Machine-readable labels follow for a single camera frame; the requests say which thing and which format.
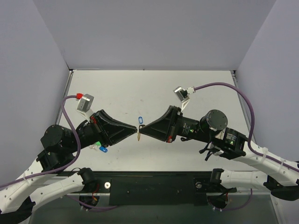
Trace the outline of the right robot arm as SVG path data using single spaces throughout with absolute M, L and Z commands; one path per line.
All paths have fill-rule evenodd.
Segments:
M 247 164 L 253 171 L 229 171 L 215 168 L 208 187 L 214 191 L 251 188 L 269 191 L 274 197 L 295 201 L 299 198 L 299 164 L 280 158 L 252 142 L 244 134 L 228 128 L 226 115 L 210 110 L 200 120 L 183 116 L 179 107 L 170 106 L 159 119 L 140 124 L 139 134 L 172 143 L 176 137 L 182 142 L 196 140 L 206 143 L 199 150 L 205 160 L 218 156 Z

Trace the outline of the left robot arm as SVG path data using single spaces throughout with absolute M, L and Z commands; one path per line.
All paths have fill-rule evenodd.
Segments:
M 20 182 L 2 188 L 0 222 L 18 224 L 30 217 L 34 210 L 58 197 L 82 190 L 95 192 L 99 184 L 90 168 L 80 168 L 75 174 L 54 184 L 41 185 L 63 172 L 78 149 L 97 142 L 107 148 L 136 132 L 135 126 L 111 118 L 104 110 L 81 122 L 76 131 L 60 125 L 49 126 L 41 138 L 44 150 L 19 177 Z

